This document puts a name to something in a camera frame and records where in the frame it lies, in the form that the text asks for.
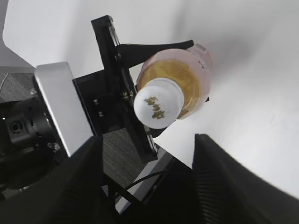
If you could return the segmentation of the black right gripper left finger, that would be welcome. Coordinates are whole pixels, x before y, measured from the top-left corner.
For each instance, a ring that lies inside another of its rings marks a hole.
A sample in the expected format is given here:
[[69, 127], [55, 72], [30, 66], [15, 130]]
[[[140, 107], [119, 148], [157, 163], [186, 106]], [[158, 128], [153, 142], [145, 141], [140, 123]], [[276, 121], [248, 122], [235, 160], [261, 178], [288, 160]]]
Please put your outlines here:
[[0, 222], [113, 224], [102, 181], [102, 138], [93, 136], [44, 179], [1, 202]]

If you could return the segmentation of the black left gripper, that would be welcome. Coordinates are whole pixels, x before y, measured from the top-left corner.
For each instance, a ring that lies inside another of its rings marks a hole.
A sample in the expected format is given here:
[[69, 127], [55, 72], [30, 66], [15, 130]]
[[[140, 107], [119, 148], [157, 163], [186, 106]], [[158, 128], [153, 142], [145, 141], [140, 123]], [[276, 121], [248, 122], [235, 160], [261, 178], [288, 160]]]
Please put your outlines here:
[[144, 125], [138, 120], [134, 112], [136, 88], [128, 69], [163, 50], [186, 50], [194, 45], [194, 41], [155, 45], [120, 44], [112, 17], [105, 15], [92, 20], [91, 24], [104, 68], [75, 78], [73, 83], [92, 132], [102, 136], [124, 128], [141, 161], [154, 161], [158, 155], [153, 138], [167, 129], [171, 120], [166, 117], [169, 113], [161, 108], [156, 97], [144, 99]]

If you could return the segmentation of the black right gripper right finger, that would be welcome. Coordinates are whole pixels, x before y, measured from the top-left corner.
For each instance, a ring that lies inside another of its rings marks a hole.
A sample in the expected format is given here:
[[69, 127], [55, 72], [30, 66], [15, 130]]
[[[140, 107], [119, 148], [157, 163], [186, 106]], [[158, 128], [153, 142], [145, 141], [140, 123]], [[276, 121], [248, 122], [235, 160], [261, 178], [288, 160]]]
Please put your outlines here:
[[264, 181], [206, 134], [194, 136], [192, 171], [207, 224], [297, 224], [299, 201]]

